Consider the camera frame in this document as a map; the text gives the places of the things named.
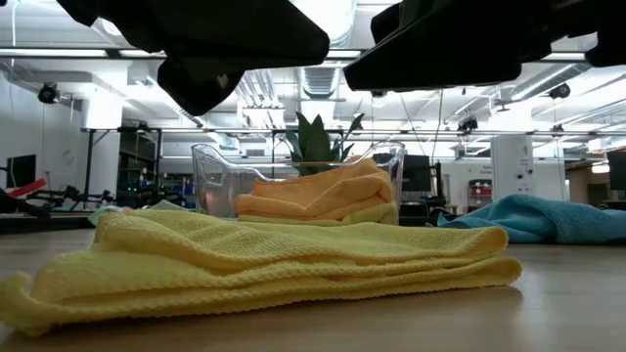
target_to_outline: transparent container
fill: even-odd
[[[381,142],[373,145],[358,159],[347,162],[267,162],[235,163],[227,160],[210,145],[192,147],[194,159],[194,184],[196,187],[196,210],[225,219],[237,219],[235,200],[237,196],[250,194],[256,180],[282,182],[300,177],[300,171],[325,171],[346,167],[373,158],[377,167],[386,171],[391,179],[396,208],[400,208],[402,172],[404,169],[404,145],[397,142]]]

